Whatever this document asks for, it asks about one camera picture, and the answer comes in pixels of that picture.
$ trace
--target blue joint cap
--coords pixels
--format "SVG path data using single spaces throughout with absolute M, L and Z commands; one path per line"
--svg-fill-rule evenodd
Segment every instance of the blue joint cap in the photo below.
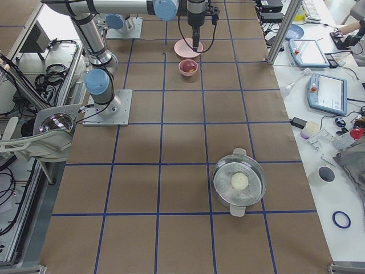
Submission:
M 124 26 L 125 20 L 119 14 L 107 14 L 105 17 L 105 22 L 107 23 L 108 27 L 119 30 Z
M 84 83 L 90 94 L 100 95 L 108 89 L 110 78 L 104 70 L 95 68 L 85 75 Z
M 163 21 L 169 21 L 176 16 L 179 8 L 178 0 L 155 0 L 153 9 L 155 14 Z

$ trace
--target plate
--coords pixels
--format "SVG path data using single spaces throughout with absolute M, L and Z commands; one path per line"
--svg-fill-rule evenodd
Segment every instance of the plate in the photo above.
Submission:
M 193 44 L 192 38 L 186 38 L 185 39 L 187 43 L 191 46 Z M 192 49 L 190 49 L 185 41 L 183 39 L 177 41 L 175 43 L 175 46 L 173 47 L 176 54 L 184 59 L 193 59 L 195 57 L 198 57 L 200 53 L 194 52 Z M 203 51 L 203 44 L 199 42 L 198 51 Z
M 298 25 L 291 25 L 285 36 L 286 40 L 289 39 L 300 39 L 304 35 L 304 30 Z

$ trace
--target white table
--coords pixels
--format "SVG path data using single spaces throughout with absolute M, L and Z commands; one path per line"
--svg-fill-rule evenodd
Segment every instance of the white table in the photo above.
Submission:
M 335 26 L 335 22 L 325 3 L 322 0 L 314 1 L 316 8 L 322 17 L 321 22 Z M 301 27 L 305 31 L 303 39 L 320 39 L 318 42 L 324 53 L 338 51 L 329 36 L 329 33 L 333 31 L 332 27 L 314 24 L 305 24 L 301 25 Z M 290 56 L 287 42 L 284 43 L 284 46 L 285 51 L 279 53 L 278 58 L 274 63 L 275 74 L 279 86 L 285 86 L 295 81 L 303 70 L 303 68 L 290 65 L 293 58 Z M 362 86 L 362 82 L 365 82 L 365 67 L 358 67 L 352 55 L 349 53 L 338 54 L 336 57 L 340 57 L 344 60 L 346 62 L 345 66 L 352 68 L 357 73 L 360 80 L 354 81 L 347 73 L 349 72 L 352 75 L 352 72 L 342 67 L 335 69 L 317 68 L 312 69 L 312 71 L 346 79 L 348 98 L 365 100 L 365 89 Z M 296 116 L 306 121 L 313 121 L 319 124 L 322 116 L 330 116 L 331 114 L 313 110 L 309 107 L 306 92 L 309 78 L 310 76 L 307 76 L 299 80 L 292 89 L 290 95 L 285 98 L 284 102 L 290 118 Z M 349 102 L 347 104 L 347 113 L 359 111 L 360 106 L 365 106 L 365 103 Z M 347 123 L 347 128 L 352 127 L 350 121 L 355 116 L 356 114 L 352 114 L 348 118 L 344 118 Z M 333 135 L 339 130 L 334 124 L 334 119 L 324 119 L 322 128 L 325 128 Z M 335 156 L 338 151 L 330 143 L 324 142 L 321 142 L 323 148 L 320 151 L 316 151 L 300 136 L 300 129 L 293 127 L 293 133 L 307 176 L 312 174 L 319 166 L 326 165 L 321 159 L 321 154 L 325 154 L 325 159 L 337 166 L 337 168 L 333 168 L 336 177 L 332 183 L 319 186 L 315 185 L 309 179 L 312 195 L 332 259 L 334 261 L 365 261 L 365 214 L 362 203 L 351 180 L 332 160 L 332 157 Z M 348 214 L 351 219 L 350 228 L 341 229 L 335 226 L 332 221 L 332 214 L 335 211 L 343 211 Z

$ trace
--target person's arm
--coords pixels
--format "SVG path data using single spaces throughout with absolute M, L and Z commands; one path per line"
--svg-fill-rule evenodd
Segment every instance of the person's arm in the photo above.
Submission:
M 340 31 L 343 35 L 346 35 L 348 33 L 353 32 L 354 30 L 358 30 L 360 28 L 360 23 L 359 21 L 351 23 L 349 25 L 345 25 L 343 27 L 340 27 Z

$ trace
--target gray cloth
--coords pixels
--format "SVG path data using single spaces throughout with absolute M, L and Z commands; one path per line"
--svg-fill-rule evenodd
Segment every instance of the gray cloth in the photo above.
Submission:
M 333 158 L 355 184 L 365 210 L 365 137 Z

